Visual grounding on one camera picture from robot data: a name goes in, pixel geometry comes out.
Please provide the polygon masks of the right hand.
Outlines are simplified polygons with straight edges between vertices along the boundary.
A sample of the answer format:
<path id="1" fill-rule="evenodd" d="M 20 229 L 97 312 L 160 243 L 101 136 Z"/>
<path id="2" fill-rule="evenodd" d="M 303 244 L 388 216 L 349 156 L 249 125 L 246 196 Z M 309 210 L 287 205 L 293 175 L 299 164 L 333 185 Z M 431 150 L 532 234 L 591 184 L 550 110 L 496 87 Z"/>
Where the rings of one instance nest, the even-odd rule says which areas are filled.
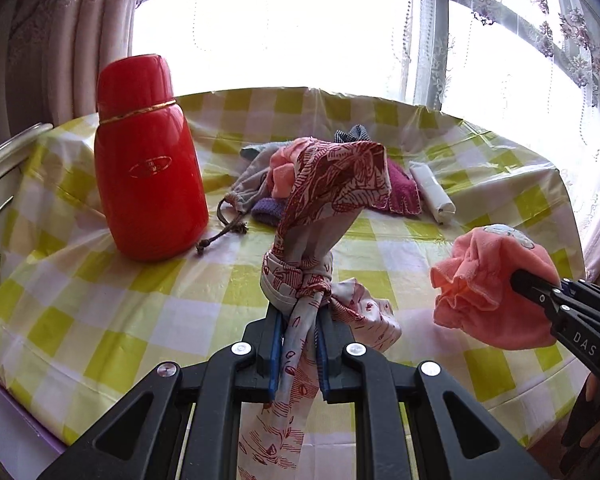
<path id="1" fill-rule="evenodd" d="M 600 380 L 589 374 L 562 435 L 565 479 L 600 479 Z"/>

